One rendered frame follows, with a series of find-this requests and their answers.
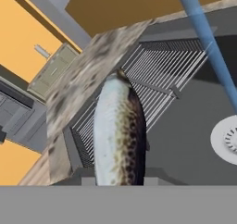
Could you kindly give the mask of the spotted grey fish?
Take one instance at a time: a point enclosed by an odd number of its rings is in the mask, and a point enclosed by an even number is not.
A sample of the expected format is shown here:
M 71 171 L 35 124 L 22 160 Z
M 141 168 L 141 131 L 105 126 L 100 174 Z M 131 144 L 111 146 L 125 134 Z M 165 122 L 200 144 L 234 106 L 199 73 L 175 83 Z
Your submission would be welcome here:
M 110 74 L 94 112 L 94 170 L 99 186 L 142 185 L 147 150 L 143 107 L 122 69 Z

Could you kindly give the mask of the dark grey appliance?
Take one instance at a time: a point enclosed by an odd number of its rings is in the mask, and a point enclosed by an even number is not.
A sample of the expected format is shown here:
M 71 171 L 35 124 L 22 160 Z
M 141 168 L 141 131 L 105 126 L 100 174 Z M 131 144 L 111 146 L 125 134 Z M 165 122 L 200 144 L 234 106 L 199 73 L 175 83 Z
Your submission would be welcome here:
M 0 64 L 0 144 L 10 141 L 41 154 L 47 140 L 46 106 L 28 86 Z

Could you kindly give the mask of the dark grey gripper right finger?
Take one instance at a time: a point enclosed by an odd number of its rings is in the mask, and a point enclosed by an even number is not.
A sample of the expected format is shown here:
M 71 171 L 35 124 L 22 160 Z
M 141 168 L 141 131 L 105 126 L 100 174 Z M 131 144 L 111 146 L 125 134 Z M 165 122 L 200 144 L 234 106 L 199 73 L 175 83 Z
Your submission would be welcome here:
M 186 185 L 185 182 L 180 180 L 174 179 L 163 169 L 163 168 L 145 168 L 145 175 L 146 178 L 157 178 L 158 180 L 163 180 L 166 183 L 171 185 Z

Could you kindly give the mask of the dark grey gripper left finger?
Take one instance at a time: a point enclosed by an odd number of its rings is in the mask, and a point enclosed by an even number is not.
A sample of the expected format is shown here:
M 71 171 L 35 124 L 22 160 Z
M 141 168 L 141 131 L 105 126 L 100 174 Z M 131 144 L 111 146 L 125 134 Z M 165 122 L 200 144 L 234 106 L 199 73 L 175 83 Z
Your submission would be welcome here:
M 68 178 L 56 182 L 62 186 L 95 186 L 94 168 L 78 168 Z

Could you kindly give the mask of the grey sink basin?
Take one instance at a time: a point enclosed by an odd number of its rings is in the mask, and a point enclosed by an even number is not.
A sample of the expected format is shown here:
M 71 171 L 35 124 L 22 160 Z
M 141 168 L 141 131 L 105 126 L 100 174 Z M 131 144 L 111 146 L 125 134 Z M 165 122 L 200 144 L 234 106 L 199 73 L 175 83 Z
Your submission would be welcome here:
M 186 17 L 153 23 L 135 39 L 119 66 L 140 42 L 192 38 L 198 39 L 191 21 Z M 173 100 L 156 124 L 148 129 L 151 151 L 146 158 L 146 166 L 163 168 L 169 176 L 186 185 L 237 185 L 237 166 L 221 159 L 210 142 L 215 125 L 234 115 L 223 86 L 207 58 L 181 90 L 181 97 Z M 152 184 L 169 184 L 157 178 L 146 179 Z

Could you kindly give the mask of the blue water stream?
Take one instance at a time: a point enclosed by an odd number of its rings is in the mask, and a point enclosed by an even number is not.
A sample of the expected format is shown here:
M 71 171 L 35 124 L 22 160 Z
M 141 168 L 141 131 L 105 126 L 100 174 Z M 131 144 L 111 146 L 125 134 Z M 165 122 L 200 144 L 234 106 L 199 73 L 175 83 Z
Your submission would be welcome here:
M 211 31 L 206 15 L 199 0 L 180 0 L 196 31 L 201 45 L 205 48 L 208 59 L 215 71 L 220 84 L 229 97 L 234 112 L 237 114 L 237 88 L 232 80 L 226 62 L 219 50 L 217 41 Z

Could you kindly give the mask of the white sink drain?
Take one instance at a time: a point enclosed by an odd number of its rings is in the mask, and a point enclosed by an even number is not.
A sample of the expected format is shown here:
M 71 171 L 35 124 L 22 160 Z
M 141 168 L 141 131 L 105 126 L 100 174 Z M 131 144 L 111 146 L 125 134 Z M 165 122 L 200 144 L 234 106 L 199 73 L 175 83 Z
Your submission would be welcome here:
M 210 142 L 221 159 L 237 166 L 237 115 L 219 121 L 211 131 Z

